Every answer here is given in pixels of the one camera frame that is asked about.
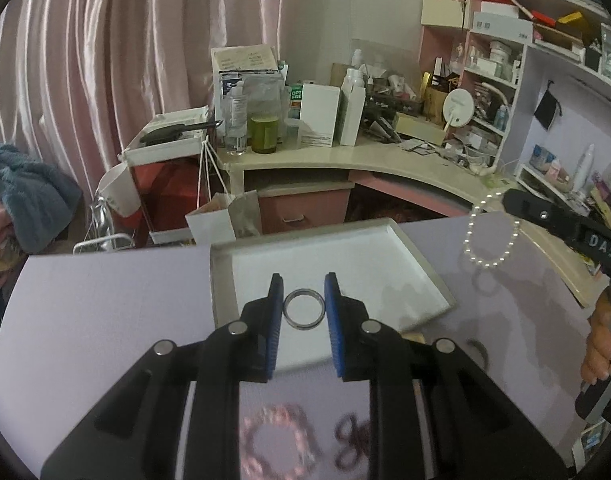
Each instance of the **pearl bracelet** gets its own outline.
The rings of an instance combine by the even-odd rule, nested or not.
[[[479,258],[476,254],[474,254],[474,251],[472,250],[472,247],[470,245],[470,238],[473,235],[473,231],[474,231],[474,220],[476,219],[476,217],[479,215],[479,213],[483,210],[483,207],[491,202],[494,198],[500,198],[503,196],[503,193],[496,193],[495,195],[489,194],[485,200],[481,200],[481,204],[474,206],[472,211],[470,212],[470,223],[468,224],[468,232],[467,232],[467,236],[465,237],[465,240],[463,241],[463,253],[470,259],[470,261],[479,266],[479,267],[483,267],[485,269],[489,269],[490,267],[498,267],[501,263],[503,263],[508,256],[510,255],[512,248],[514,247],[514,243],[517,240],[517,238],[519,238],[519,232],[521,231],[521,221],[520,220],[515,220],[514,222],[514,229],[512,231],[512,236],[510,238],[510,241],[508,242],[508,246],[505,250],[505,252],[503,253],[503,255],[500,258],[496,258],[495,260],[484,260],[483,258]]]

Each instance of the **pile of clothes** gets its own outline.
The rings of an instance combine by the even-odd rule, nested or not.
[[[65,174],[0,144],[0,322],[10,277],[28,254],[43,251],[70,224],[80,198]]]

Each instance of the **silver ring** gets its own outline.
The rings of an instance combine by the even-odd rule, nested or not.
[[[308,324],[297,323],[287,313],[287,307],[290,304],[290,302],[294,298],[298,298],[299,296],[309,296],[311,298],[314,298],[321,305],[321,315],[313,323],[308,323]],[[323,300],[321,295],[318,292],[316,292],[316,290],[312,290],[311,288],[299,288],[298,290],[295,290],[294,292],[290,293],[290,295],[287,298],[285,298],[285,301],[283,303],[283,315],[285,316],[285,320],[287,321],[287,323],[292,328],[295,328],[297,330],[312,330],[313,328],[318,327],[321,324],[321,321],[323,321],[323,318],[325,317],[325,300]]]

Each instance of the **corner desk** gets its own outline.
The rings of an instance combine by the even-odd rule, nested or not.
[[[258,190],[266,233],[342,223],[356,185],[446,217],[467,215],[491,191],[482,179],[438,155],[417,155],[362,136],[354,147],[297,148],[292,138],[269,155],[219,150],[218,164],[229,177],[230,192]],[[488,211],[501,209],[492,203]],[[525,222],[522,232],[543,251],[579,304],[593,308],[607,277],[592,276],[578,254],[544,229]]]

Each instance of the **blue fluffy blanket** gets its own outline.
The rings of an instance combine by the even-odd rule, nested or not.
[[[0,144],[0,201],[26,253],[44,250],[70,224],[80,197],[76,183],[56,168]]]

